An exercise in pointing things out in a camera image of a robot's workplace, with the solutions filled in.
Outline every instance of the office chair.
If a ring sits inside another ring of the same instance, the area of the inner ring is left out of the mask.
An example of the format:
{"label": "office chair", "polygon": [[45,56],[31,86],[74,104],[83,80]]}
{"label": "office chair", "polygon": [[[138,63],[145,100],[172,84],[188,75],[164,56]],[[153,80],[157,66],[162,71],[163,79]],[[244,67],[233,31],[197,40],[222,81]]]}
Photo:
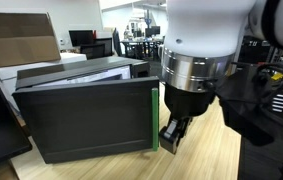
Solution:
{"label": "office chair", "polygon": [[118,56],[122,56],[121,42],[117,28],[114,29],[114,32],[112,33],[112,38],[115,51],[117,52]]}
{"label": "office chair", "polygon": [[105,56],[112,56],[112,38],[100,38],[94,40],[95,44],[105,44],[104,55]]}
{"label": "office chair", "polygon": [[134,54],[135,54],[135,59],[143,59],[144,58],[144,54],[143,54],[143,43],[141,44],[137,44],[134,47]]}
{"label": "office chair", "polygon": [[105,57],[105,45],[102,44],[85,44],[80,46],[80,53],[87,56],[87,60]]}

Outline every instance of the desk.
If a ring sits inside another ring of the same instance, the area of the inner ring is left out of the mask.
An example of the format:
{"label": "desk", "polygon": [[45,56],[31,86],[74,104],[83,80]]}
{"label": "desk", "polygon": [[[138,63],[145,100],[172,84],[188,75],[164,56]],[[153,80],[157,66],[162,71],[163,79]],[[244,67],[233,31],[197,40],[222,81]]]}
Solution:
{"label": "desk", "polygon": [[123,40],[121,43],[124,45],[125,57],[134,56],[136,59],[143,59],[143,55],[157,57],[157,46],[163,44],[163,40]]}
{"label": "desk", "polygon": [[[160,86],[160,128],[169,111]],[[137,151],[61,164],[45,164],[33,150],[11,159],[23,179],[237,179],[241,136],[226,127],[216,99],[194,118],[176,155],[163,148]]]}

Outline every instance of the black machine part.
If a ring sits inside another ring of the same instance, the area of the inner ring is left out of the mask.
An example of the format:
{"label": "black machine part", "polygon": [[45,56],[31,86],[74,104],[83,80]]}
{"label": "black machine part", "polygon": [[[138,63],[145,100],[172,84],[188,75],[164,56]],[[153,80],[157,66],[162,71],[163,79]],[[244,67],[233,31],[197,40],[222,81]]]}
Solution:
{"label": "black machine part", "polygon": [[283,64],[246,66],[219,81],[215,91],[225,124],[256,146],[273,142],[274,127],[283,127],[283,119],[271,112],[273,98],[283,91],[283,78],[273,83],[272,72],[283,75]]}
{"label": "black machine part", "polygon": [[186,134],[192,117],[203,114],[213,102],[213,91],[193,93],[165,84],[164,101],[171,112],[168,126],[159,133],[161,146],[175,154],[181,138]]}

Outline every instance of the wooden table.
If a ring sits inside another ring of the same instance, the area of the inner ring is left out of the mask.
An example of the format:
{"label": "wooden table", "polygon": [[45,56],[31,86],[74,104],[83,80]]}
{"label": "wooden table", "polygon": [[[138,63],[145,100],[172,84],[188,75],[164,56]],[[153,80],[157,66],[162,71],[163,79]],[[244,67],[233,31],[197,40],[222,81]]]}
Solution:
{"label": "wooden table", "polygon": [[[169,111],[160,86],[160,127]],[[218,100],[194,118],[176,155],[163,148],[60,164],[45,164],[35,144],[33,150],[13,158],[23,179],[237,179],[241,136],[226,127]]]}

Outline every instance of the cardboard box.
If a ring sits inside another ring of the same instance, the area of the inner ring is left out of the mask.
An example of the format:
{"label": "cardboard box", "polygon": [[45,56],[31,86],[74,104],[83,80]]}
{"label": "cardboard box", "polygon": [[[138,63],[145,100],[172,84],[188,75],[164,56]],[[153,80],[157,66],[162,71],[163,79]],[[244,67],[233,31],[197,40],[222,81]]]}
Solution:
{"label": "cardboard box", "polygon": [[86,60],[82,54],[62,53],[48,14],[0,13],[0,87],[13,107],[18,70]]}

